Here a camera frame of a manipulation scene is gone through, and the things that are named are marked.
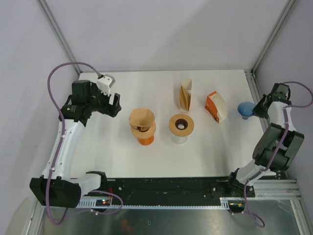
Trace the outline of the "orange glass beaker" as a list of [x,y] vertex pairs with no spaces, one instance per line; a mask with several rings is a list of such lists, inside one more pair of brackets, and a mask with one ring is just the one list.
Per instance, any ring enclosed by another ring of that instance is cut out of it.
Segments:
[[144,146],[147,146],[147,145],[150,145],[153,143],[154,141],[154,135],[148,137],[148,138],[137,138],[137,141],[141,144],[141,145],[144,145]]

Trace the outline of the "pink glass dripper cone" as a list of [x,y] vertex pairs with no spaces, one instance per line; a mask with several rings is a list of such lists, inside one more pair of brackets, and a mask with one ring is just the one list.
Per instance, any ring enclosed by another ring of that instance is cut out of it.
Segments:
[[138,130],[140,132],[146,132],[152,127],[154,121],[155,121],[154,118],[140,117],[140,118],[130,119],[129,124],[135,130]]

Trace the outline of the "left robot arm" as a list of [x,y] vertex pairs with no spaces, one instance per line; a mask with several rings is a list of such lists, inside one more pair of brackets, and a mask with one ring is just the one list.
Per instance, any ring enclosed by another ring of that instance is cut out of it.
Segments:
[[41,203],[51,207],[75,208],[81,197],[93,191],[104,195],[108,190],[107,177],[101,171],[88,171],[79,178],[71,177],[75,149],[92,113],[115,117],[121,106],[115,94],[110,104],[110,91],[115,79],[103,75],[96,82],[74,81],[72,94],[61,108],[59,129],[48,163],[39,178],[32,178],[30,189]]

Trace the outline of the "blue glass dripper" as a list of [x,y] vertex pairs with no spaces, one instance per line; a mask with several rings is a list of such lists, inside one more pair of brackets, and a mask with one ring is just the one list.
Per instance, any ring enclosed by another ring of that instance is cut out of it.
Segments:
[[242,116],[242,119],[247,120],[249,117],[253,116],[253,108],[255,104],[252,102],[242,102],[238,105],[237,110]]

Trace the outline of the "brown paper coffee filter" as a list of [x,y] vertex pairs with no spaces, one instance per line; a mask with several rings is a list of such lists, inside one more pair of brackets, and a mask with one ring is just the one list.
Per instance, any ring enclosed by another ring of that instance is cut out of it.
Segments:
[[148,108],[132,110],[129,116],[129,124],[132,128],[150,128],[155,121],[154,113]]

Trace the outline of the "clear glass dripper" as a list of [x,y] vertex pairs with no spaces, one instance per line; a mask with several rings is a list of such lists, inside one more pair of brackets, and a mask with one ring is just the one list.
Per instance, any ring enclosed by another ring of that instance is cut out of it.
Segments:
[[172,135],[172,140],[176,144],[184,144],[187,142],[188,136],[180,137],[180,136]]

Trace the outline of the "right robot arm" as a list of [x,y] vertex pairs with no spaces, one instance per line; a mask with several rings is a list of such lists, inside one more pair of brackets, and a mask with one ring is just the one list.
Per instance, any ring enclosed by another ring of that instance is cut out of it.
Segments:
[[238,196],[246,186],[265,174],[287,170],[304,141],[304,135],[296,131],[292,119],[291,90],[288,82],[274,84],[268,95],[263,95],[256,104],[243,102],[238,112],[243,119],[256,116],[269,121],[258,141],[252,160],[236,169],[228,178],[225,190],[230,196]]

